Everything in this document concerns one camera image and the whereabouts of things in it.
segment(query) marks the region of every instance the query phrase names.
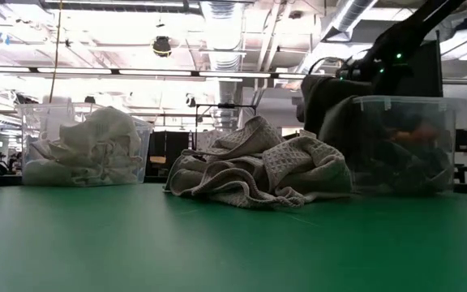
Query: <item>ductwork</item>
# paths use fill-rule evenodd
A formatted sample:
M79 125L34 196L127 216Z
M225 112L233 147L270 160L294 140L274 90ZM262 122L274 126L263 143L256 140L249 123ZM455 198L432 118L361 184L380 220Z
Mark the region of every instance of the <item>ductwork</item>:
M363 13L371 9L378 0L340 0L336 11L322 19L322 41L351 41L353 29L362 19ZM296 72L306 74L322 52L320 42L297 67Z
M242 43L242 17L244 3L238 2L201 2L201 11L207 23L207 46L209 49L238 50ZM212 71L239 71L240 54L209 54ZM216 94L217 103L239 104L241 93L235 82L219 82ZM233 130L237 127L237 110L218 110L215 112L217 127Z

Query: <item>green table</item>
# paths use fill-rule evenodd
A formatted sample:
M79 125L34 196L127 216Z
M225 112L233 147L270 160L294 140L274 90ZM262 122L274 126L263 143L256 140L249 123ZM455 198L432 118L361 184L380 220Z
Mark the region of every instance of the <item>green table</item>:
M276 212L161 188L0 188L0 291L467 291L467 195Z

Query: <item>ceiling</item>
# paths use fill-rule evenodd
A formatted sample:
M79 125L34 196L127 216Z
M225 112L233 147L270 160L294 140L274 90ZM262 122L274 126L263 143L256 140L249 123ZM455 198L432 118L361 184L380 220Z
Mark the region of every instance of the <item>ceiling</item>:
M210 27L199 14L199 2L188 2L187 12L181 9L182 1L109 0L100 1L99 6L98 2L66 0L62 11L58 9L57 0L9 0L0 4L0 66L53 67L57 51L59 67L207 71L211 68L210 54L215 54L208 51L211 37L224 42L233 37ZM151 6L144 8L142 3ZM153 8L153 3L160 5ZM293 71L319 45L322 47L318 57L348 58L369 48L382 31L408 17L420 5L418 0L378 1L363 14L362 21L354 29L353 41L320 44L321 19L336 10L336 0L282 3L279 6L273 0L261 0L246 4L241 27L240 70ZM276 6L278 16L272 33L270 12ZM458 11L467 11L467 2ZM169 37L172 54L168 58L153 53L152 44L157 36ZM467 54L454 58L467 60ZM333 73L336 66L325 63L322 69ZM248 85L244 82L237 86ZM10 92L42 102L49 96L51 86L51 75L0 74L0 110L12 110L14 102ZM261 109L266 106L272 110L279 107L294 110L290 102L280 100L297 94L279 90L264 95ZM210 79L59 76L54 87L56 97L82 102L85 97L93 96L97 104L142 113L141 118L156 121L159 126L193 125L191 115L195 109L186 105L186 99L192 96L198 103L215 103L219 94L218 81ZM272 102L272 96L279 101ZM169 121L160 118L163 113L171 115ZM203 125L211 126L212 120L205 119Z

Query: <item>textured waffle towel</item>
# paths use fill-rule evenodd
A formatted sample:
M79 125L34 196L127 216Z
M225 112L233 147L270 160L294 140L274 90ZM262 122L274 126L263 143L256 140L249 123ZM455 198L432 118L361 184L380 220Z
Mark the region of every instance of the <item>textured waffle towel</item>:
M300 207L345 196L351 179L335 148L310 136L284 141L264 118L253 117L205 152L183 150L165 189L243 208Z

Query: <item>clear plastic bin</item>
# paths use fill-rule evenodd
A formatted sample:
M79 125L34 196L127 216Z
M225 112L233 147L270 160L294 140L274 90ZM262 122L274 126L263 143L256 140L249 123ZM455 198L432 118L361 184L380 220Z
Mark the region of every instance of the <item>clear plastic bin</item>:
M99 107L90 113L84 111L84 122L71 103L17 105L16 110L22 118L25 185L91 187L144 181L152 124L133 118L131 125L122 112L104 109L124 117L123 124L131 130L122 133L122 124L115 125L116 119L109 118L106 120L113 122L108 125L94 123L91 127L96 131L114 127L108 139L98 140L82 125L102 110Z
M341 149L361 193L424 195L453 188L455 122L465 101L437 97L353 99Z

